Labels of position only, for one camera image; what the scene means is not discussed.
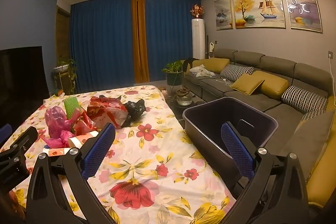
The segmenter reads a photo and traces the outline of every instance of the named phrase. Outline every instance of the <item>patterned throw pillow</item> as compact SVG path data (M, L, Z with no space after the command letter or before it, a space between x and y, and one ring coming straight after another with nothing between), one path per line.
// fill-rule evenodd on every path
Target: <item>patterned throw pillow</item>
M253 67L243 67L229 64L225 68L223 68L222 72L220 73L220 76L222 78L235 82L240 76L242 76L243 73L251 75L253 72L254 72Z
M307 112L323 110L326 111L327 98L316 93L290 86L281 96L281 101L296 110L306 114Z
M319 110L314 110L314 111L311 111L311 112L307 112L305 115L303 115L302 119L300 122L302 121L307 121L311 118L314 118L320 114L323 114L325 113L325 110L324 109L319 109Z

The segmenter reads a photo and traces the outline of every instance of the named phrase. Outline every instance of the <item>television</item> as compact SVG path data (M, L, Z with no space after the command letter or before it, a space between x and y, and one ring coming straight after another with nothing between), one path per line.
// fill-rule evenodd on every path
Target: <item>television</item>
M0 128L14 132L46 98L42 47L0 50Z

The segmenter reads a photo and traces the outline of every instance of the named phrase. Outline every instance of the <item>framed painting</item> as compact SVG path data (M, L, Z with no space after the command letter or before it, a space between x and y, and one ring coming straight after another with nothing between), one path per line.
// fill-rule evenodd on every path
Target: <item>framed painting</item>
M215 1L217 31L232 29L231 0Z
M322 32L317 0L286 0L292 29Z
M282 0L233 0L236 28L286 28Z

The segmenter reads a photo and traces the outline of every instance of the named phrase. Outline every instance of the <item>floral bedsheet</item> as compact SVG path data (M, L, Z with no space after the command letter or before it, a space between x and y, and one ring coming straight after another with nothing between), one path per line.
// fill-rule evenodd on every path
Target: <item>floral bedsheet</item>
M219 175L192 145L168 107L162 93L154 86L105 90L75 95L86 109L92 96L122 96L122 102L145 100L146 112L131 127L116 131L116 137L95 177L88 183L116 223L138 224L215 224L235 199ZM64 97L51 97L11 136L6 150L29 126L38 130L38 140L26 152L26 165L32 172L37 156L48 137L44 120L47 108L64 108ZM14 192L26 206L30 177ZM81 212L66 178L65 194L74 213Z

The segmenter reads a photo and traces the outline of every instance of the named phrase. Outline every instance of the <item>blue curtain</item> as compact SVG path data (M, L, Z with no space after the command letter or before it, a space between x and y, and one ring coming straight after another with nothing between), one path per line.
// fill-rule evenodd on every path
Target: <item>blue curtain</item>
M193 5L200 0L146 0L146 39L151 81L164 80L167 63L193 55Z
M131 0L72 5L70 47L78 68L78 92L133 85Z

